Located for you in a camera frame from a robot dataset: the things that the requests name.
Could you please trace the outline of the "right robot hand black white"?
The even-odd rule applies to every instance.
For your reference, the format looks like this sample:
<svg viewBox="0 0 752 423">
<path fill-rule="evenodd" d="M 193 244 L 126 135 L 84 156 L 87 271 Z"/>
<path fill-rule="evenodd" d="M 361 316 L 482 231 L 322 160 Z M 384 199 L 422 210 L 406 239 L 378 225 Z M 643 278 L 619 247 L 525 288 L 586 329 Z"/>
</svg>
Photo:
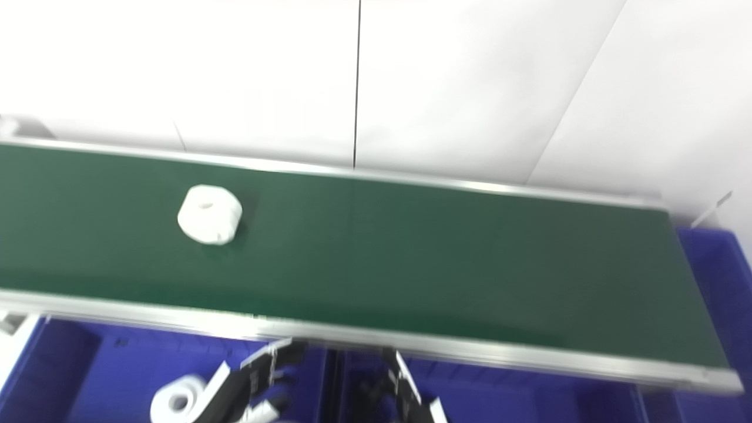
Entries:
<svg viewBox="0 0 752 423">
<path fill-rule="evenodd" d="M 383 404 L 393 402 L 392 422 L 451 422 L 439 397 L 424 399 L 402 356 L 394 348 L 382 348 L 383 369 L 359 382 L 351 394 L 352 422 L 381 422 Z"/>
</svg>

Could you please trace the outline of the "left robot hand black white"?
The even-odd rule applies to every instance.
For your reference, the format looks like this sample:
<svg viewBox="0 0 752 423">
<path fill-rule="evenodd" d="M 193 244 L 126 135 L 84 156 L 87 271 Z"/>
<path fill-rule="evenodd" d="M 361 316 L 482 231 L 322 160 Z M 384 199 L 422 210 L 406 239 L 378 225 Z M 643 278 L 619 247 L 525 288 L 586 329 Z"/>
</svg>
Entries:
<svg viewBox="0 0 752 423">
<path fill-rule="evenodd" d="M 250 354 L 236 370 L 222 363 L 191 410 L 188 422 L 240 422 L 253 412 L 258 399 L 278 380 L 275 372 L 303 362 L 308 343 L 287 338 Z"/>
</svg>

